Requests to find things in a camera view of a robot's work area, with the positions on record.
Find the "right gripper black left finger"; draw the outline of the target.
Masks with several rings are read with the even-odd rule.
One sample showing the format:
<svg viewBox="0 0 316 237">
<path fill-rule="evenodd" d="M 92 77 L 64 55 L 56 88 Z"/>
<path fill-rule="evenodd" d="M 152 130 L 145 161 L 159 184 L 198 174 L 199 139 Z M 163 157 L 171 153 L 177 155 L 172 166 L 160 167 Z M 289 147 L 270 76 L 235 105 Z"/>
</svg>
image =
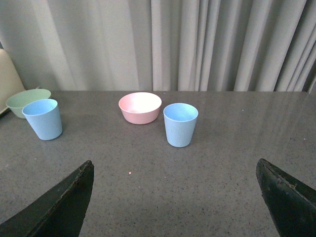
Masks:
<svg viewBox="0 0 316 237">
<path fill-rule="evenodd" d="M 2 237 L 77 237 L 90 203 L 94 165 L 88 160 L 0 225 Z"/>
</svg>

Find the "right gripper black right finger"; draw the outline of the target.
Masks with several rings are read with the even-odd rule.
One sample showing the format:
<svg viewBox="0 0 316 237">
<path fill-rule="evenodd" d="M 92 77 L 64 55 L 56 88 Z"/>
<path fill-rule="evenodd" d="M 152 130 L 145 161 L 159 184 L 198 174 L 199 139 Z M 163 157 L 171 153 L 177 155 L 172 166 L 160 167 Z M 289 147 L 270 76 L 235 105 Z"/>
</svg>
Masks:
<svg viewBox="0 0 316 237">
<path fill-rule="evenodd" d="M 256 165 L 262 197 L 281 237 L 316 235 L 316 191 L 265 159 Z"/>
</svg>

